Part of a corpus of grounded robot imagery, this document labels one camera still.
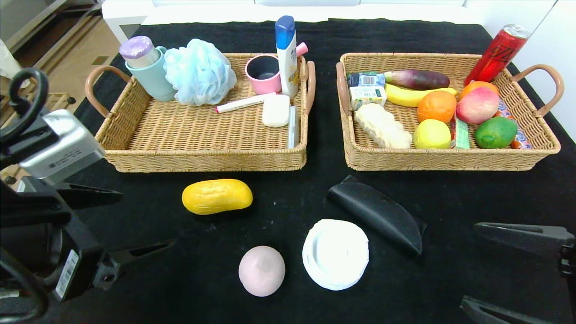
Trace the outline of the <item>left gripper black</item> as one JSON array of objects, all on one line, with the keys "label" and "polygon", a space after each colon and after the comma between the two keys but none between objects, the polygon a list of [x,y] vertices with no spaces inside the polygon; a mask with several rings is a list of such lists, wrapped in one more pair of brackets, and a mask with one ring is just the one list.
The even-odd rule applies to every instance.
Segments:
[{"label": "left gripper black", "polygon": [[79,209],[111,205],[123,193],[74,183],[51,186],[30,176],[23,191],[1,183],[1,283],[23,288],[41,300],[60,301],[92,286],[105,291],[130,271],[162,258],[174,240],[104,252]]}]

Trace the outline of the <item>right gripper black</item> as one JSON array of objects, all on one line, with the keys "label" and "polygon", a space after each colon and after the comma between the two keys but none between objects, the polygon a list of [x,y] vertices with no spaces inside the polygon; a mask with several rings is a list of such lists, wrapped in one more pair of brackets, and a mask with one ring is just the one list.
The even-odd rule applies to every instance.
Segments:
[{"label": "right gripper black", "polygon": [[[474,231],[481,237],[539,256],[559,255],[558,271],[567,283],[573,323],[576,323],[575,236],[562,226],[533,224],[477,223]],[[461,309],[476,324],[549,324],[485,301],[464,296]]]}]

